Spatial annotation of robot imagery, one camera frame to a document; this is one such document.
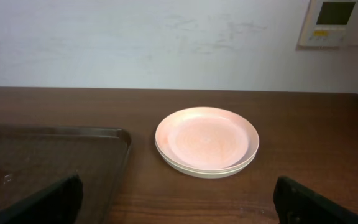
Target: wall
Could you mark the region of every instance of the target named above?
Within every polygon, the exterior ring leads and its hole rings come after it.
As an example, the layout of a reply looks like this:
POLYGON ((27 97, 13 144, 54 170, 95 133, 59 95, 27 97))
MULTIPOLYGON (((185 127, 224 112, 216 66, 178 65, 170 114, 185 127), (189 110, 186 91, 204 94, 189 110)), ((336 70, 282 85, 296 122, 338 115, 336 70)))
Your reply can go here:
POLYGON ((0 86, 358 92, 358 48, 295 51, 306 0, 0 0, 0 86))

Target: stacked plate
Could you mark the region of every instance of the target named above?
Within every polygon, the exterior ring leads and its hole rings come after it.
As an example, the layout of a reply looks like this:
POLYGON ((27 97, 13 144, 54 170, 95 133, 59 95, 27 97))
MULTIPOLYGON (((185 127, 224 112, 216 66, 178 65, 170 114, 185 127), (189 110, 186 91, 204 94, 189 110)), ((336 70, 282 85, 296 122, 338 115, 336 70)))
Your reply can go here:
POLYGON ((155 145, 176 170, 201 178, 240 172, 255 157, 258 133, 246 119, 218 108, 188 108, 167 116, 155 145))

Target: brown wooden surface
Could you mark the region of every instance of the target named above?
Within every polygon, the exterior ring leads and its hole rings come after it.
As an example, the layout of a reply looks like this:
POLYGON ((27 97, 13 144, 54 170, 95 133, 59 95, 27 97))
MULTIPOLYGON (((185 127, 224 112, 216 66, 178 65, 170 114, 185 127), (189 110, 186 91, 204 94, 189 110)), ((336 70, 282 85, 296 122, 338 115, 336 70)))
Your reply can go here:
POLYGON ((358 213, 358 96, 190 90, 0 88, 0 123, 118 126, 134 140, 114 223, 278 223, 277 177, 287 175, 358 213), (224 108, 260 137, 254 161, 223 179, 166 164, 154 132, 170 113, 224 108))

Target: dark screen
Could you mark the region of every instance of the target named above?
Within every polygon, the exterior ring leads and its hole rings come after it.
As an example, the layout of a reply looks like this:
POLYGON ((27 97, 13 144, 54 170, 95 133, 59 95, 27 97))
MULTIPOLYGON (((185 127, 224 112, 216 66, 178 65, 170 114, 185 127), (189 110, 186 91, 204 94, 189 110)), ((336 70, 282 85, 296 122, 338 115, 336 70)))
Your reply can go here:
POLYGON ((346 25, 355 2, 323 2, 317 25, 346 25))

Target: tray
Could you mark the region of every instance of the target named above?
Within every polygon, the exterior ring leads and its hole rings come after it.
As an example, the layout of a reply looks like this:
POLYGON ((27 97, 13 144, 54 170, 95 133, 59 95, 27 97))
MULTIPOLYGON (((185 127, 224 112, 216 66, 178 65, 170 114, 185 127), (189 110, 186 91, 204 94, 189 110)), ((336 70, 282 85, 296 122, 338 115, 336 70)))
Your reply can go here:
POLYGON ((129 133, 117 128, 0 125, 0 210, 77 173, 76 223, 103 223, 130 146, 129 133))

